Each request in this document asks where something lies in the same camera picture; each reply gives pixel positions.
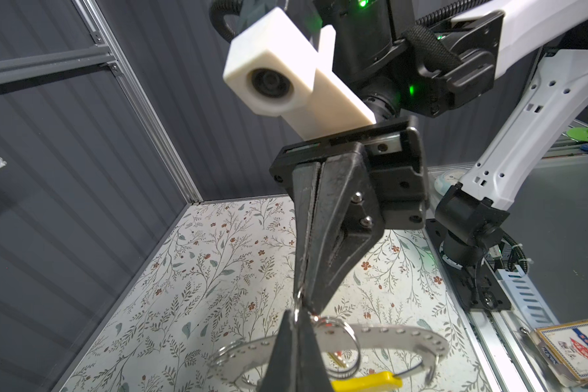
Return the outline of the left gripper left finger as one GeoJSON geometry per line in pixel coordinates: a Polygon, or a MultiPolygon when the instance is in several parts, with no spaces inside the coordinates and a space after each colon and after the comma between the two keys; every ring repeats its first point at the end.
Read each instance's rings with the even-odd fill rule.
{"type": "Polygon", "coordinates": [[[297,382],[297,328],[292,310],[286,310],[270,355],[260,392],[295,391],[297,382]]]}

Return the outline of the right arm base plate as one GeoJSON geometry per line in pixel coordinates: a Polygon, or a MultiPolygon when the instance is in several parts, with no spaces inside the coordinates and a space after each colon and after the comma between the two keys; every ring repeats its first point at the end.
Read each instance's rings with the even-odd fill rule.
{"type": "Polygon", "coordinates": [[[441,259],[449,283],[454,290],[462,310],[503,311],[511,310],[511,300],[499,284],[492,268],[486,261],[478,271],[474,266],[461,266],[447,257],[444,253],[444,240],[447,230],[435,219],[428,219],[425,225],[426,233],[432,243],[432,253],[441,259]]]}

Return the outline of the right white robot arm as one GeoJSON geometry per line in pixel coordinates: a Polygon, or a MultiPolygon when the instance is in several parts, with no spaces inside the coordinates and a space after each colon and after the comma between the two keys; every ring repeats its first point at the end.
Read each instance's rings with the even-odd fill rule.
{"type": "Polygon", "coordinates": [[[475,98],[497,134],[426,220],[426,170],[414,117],[382,108],[373,125],[329,130],[306,115],[302,142],[271,173],[295,204],[295,296],[320,313],[384,229],[433,230],[466,309],[509,310],[481,261],[504,238],[520,187],[559,132],[588,104],[588,1],[496,1],[470,11],[461,31],[418,29],[403,54],[405,108],[475,98]]]}

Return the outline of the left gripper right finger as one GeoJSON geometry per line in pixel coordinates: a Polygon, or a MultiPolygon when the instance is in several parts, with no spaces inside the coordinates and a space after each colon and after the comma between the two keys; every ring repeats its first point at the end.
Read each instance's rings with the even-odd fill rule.
{"type": "Polygon", "coordinates": [[[310,317],[300,317],[296,327],[294,390],[333,392],[310,317]]]}

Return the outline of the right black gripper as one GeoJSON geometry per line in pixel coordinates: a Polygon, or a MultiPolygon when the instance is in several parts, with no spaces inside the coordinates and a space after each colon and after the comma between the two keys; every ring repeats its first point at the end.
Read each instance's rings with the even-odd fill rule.
{"type": "Polygon", "coordinates": [[[310,313],[323,312],[381,238],[383,219],[387,230],[424,227],[430,203],[417,127],[417,117],[407,115],[288,145],[272,163],[271,176],[294,202],[293,293],[303,288],[310,313]],[[346,153],[355,143],[364,152],[346,153]]]}

